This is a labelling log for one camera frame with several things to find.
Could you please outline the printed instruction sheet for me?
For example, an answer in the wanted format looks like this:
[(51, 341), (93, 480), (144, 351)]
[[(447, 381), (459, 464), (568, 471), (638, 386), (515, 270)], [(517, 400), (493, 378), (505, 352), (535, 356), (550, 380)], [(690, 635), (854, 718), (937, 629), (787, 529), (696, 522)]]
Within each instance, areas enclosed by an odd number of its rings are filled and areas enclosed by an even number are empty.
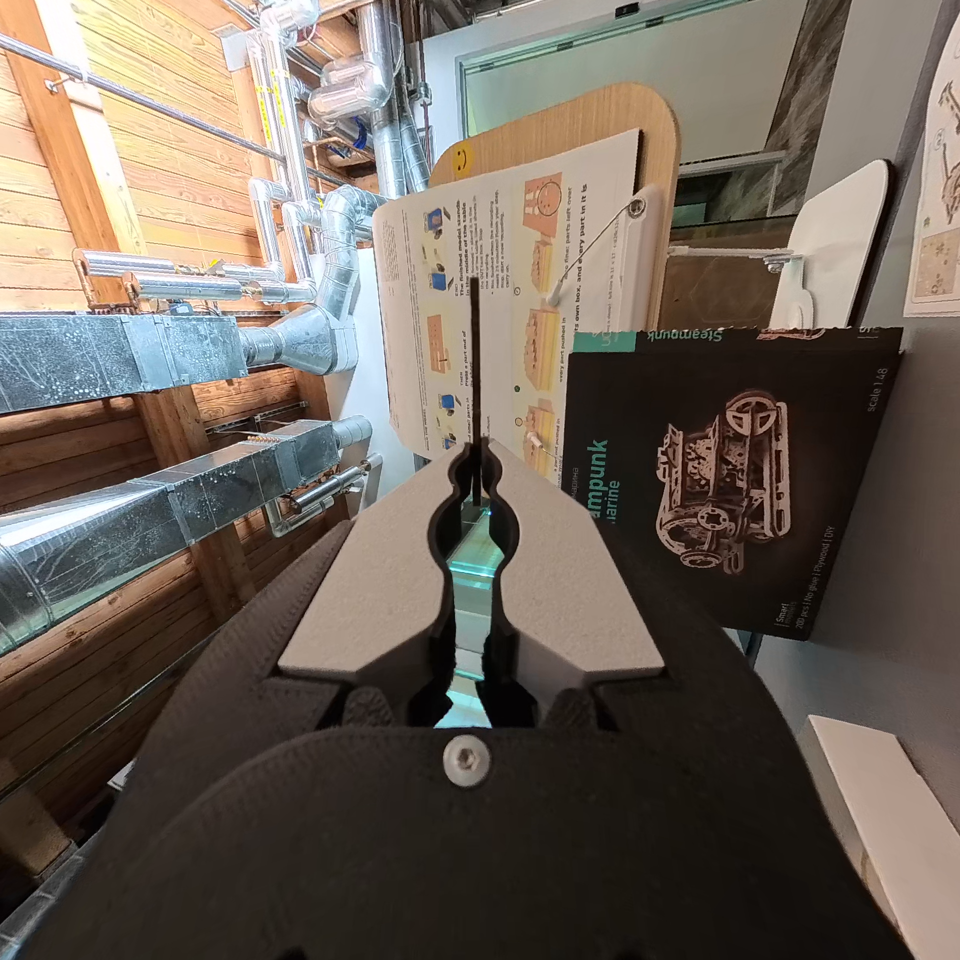
[(959, 311), (959, 15), (940, 43), (925, 99), (906, 317)]

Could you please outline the thin metal conduit rod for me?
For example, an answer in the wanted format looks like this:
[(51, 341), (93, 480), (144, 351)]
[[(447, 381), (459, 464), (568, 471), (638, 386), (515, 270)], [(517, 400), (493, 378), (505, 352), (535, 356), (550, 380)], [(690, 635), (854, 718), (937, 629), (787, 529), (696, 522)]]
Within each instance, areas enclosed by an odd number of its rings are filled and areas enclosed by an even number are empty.
[(258, 144), (239, 134), (235, 134), (222, 126), (210, 124), (172, 105), (148, 97), (113, 80), (91, 73), (81, 66), (57, 58), (53, 54), (44, 52), (37, 47), (24, 43), (5, 33), (1, 34), (1, 49), (7, 54), (12, 54), (34, 65), (55, 71), (57, 80), (45, 80), (45, 85), (49, 91), (54, 91), (67, 82), (86, 86), (110, 97), (134, 104), (143, 110), (164, 116), (178, 124), (187, 126), (212, 138), (220, 139), (235, 147), (244, 149), (249, 153), (256, 154), (259, 157), (277, 162), (281, 167), (286, 166), (286, 159), (283, 154), (277, 150)]

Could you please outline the white rounded board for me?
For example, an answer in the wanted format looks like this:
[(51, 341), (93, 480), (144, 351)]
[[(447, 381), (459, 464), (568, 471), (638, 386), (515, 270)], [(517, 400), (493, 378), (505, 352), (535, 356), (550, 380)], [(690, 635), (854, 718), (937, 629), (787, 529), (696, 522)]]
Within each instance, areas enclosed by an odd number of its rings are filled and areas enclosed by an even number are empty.
[(887, 199), (891, 166), (876, 159), (801, 207), (779, 273), (769, 330), (845, 328)]

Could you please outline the white poster clip bar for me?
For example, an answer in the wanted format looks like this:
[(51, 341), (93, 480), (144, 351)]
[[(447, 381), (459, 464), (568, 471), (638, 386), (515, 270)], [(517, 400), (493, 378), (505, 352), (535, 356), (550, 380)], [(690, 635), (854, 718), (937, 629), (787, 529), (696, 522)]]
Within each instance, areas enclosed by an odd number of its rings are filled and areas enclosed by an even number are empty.
[(610, 279), (606, 330), (643, 330), (657, 278), (657, 256), (665, 213), (664, 189), (640, 188), (610, 223)]

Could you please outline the metal duct reducer elbow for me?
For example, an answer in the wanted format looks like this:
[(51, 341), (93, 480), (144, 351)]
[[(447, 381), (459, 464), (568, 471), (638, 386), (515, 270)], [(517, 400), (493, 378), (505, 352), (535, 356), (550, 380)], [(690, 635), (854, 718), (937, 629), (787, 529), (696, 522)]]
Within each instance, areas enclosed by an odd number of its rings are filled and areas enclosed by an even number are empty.
[(280, 364), (315, 376), (352, 370), (358, 362), (354, 309), (361, 289), (358, 240), (372, 240), (373, 215), (386, 198), (345, 184), (317, 201), (282, 204), (295, 284), (286, 302), (300, 303), (266, 327), (241, 328), (246, 366)]

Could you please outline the horizontal silver pipe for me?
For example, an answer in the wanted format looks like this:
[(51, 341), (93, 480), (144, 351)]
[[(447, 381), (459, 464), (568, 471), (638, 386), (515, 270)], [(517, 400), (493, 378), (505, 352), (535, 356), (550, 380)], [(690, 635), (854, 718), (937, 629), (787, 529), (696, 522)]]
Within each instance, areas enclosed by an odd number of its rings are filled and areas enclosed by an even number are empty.
[(312, 278), (287, 281), (282, 263), (258, 267), (217, 260), (198, 268), (162, 258), (79, 247), (73, 250), (72, 261), (90, 297), (94, 279), (119, 280), (128, 296), (138, 300), (232, 302), (249, 297), (264, 304), (311, 303), (319, 292)]

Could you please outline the thin dark wooden strip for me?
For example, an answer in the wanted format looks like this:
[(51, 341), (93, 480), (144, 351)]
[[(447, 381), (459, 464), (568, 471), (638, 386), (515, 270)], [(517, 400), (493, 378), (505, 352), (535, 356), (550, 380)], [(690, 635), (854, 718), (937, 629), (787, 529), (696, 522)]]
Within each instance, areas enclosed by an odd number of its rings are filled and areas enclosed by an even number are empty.
[(471, 499), (475, 507), (483, 501), (482, 484), (482, 384), (481, 384), (481, 319), (479, 278), (469, 278), (470, 347), (471, 347), (471, 427), (469, 462), (471, 467)]

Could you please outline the dark model kit box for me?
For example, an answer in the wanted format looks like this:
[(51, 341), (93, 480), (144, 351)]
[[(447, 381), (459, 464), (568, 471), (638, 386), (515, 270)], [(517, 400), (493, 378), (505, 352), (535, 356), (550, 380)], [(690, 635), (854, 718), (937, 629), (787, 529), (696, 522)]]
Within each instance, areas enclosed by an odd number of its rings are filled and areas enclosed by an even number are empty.
[(810, 638), (900, 328), (578, 334), (560, 488), (724, 628)]

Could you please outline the large spiral metal duct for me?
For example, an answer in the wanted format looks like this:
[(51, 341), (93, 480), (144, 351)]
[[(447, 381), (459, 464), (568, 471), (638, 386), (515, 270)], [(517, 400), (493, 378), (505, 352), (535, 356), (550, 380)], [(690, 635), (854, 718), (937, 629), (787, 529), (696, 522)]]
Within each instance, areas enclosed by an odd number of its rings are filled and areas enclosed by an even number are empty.
[(411, 113), (405, 83), (405, 45), (393, 2), (355, 2), (360, 53), (335, 59), (307, 99), (312, 119), (333, 127), (363, 123), (374, 155), (380, 193), (387, 199), (425, 191), (430, 167)]

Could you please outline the rectangular metal air duct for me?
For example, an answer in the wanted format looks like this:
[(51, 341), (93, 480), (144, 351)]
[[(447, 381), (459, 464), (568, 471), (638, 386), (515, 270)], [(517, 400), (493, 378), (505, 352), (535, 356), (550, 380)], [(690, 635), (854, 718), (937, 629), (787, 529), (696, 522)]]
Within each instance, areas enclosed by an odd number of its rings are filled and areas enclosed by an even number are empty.
[(1, 412), (245, 378), (234, 318), (49, 311), (1, 315)]

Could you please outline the rounded wooden board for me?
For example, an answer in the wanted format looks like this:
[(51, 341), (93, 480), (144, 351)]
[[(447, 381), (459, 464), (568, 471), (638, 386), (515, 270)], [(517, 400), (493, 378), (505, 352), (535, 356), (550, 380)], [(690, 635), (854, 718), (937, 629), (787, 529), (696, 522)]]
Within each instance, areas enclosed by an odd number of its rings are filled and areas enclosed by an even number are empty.
[(631, 129), (642, 132), (635, 166), (640, 187), (659, 185), (665, 206), (656, 257), (656, 279), (644, 330), (658, 327), (665, 284), (667, 250), (681, 157), (677, 116), (653, 88), (618, 82), (549, 106), (491, 130), (462, 137), (438, 158), (429, 186), (453, 182), (452, 148), (468, 140), (474, 152), (471, 176), (543, 160)]

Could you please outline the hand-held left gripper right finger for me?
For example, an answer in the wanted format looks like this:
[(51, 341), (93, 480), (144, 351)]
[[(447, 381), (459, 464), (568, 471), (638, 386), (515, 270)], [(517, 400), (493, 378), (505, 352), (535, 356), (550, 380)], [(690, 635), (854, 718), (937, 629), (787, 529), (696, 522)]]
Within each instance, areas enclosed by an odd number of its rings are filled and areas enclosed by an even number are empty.
[(534, 727), (566, 690), (659, 677), (666, 665), (586, 508), (493, 439), (481, 442), (491, 588), (480, 701), (494, 727)]

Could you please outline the chrome pipe fitting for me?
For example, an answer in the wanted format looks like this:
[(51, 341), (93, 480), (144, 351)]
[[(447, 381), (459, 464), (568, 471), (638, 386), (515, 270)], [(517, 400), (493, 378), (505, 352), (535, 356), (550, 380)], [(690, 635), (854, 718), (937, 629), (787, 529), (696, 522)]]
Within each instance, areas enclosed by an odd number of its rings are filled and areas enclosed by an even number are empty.
[(274, 539), (281, 539), (325, 514), (335, 506), (337, 498), (362, 494), (370, 473), (381, 466), (382, 458), (371, 454), (359, 464), (332, 474), (301, 494), (283, 494), (264, 505), (262, 511)]

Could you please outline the round metal air duct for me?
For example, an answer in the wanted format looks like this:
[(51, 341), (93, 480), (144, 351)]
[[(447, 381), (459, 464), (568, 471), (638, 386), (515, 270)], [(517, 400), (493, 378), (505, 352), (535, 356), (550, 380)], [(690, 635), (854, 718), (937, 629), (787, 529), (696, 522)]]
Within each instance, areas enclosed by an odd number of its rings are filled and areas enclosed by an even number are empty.
[(362, 415), (301, 419), (144, 477), (1, 519), (1, 652), (337, 466)]

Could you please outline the illustrated instruction poster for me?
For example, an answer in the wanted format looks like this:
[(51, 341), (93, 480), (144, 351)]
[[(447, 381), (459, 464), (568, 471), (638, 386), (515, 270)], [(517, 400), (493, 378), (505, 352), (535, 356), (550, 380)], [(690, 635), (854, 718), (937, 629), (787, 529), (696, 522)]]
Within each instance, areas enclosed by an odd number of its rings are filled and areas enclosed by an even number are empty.
[(470, 277), (482, 436), (561, 484), (569, 358), (607, 330), (611, 222), (641, 189), (633, 128), (391, 200), (373, 214), (390, 423), (435, 460), (471, 440)]

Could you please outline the white cardboard box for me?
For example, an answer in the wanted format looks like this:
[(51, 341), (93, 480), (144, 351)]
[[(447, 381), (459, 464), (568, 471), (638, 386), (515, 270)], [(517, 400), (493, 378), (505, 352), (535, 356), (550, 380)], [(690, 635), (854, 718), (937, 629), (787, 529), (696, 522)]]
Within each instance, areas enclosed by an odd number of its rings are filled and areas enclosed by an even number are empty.
[(798, 747), (849, 861), (911, 954), (958, 958), (958, 831), (900, 741), (810, 715)]

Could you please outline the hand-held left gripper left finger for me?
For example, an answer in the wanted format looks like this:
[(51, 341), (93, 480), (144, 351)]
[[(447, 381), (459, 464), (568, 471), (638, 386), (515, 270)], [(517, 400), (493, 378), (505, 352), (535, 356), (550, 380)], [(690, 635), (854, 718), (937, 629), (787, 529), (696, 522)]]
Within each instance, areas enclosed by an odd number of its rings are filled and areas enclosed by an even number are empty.
[(375, 688), (407, 726), (433, 727), (449, 712), (449, 558), (475, 476), (476, 445), (465, 443), (358, 514), (278, 659), (280, 674)]

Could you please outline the silver insulated pipe run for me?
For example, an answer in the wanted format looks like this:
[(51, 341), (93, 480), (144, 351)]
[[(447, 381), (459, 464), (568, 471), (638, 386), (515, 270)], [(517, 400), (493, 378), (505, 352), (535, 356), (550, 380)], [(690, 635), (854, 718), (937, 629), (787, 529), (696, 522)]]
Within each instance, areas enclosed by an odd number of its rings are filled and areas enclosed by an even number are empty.
[(298, 30), (316, 24), (319, 13), (316, 1), (280, 2), (261, 13), (258, 27), (246, 32), (264, 137), (270, 150), (280, 155), (284, 171), (277, 197), (296, 276), (295, 297), (305, 301), (318, 294), (307, 230), (320, 225), (321, 206), (309, 182), (286, 50)]

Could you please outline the metal bracket with clear rod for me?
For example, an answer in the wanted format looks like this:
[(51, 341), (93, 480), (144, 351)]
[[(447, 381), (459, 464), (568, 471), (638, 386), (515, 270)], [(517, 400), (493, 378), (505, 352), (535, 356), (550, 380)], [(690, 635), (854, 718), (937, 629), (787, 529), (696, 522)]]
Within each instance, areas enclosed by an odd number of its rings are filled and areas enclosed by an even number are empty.
[(804, 255), (787, 247), (729, 247), (672, 245), (668, 258), (736, 258), (759, 260), (768, 272), (778, 274), (792, 261), (803, 261)]

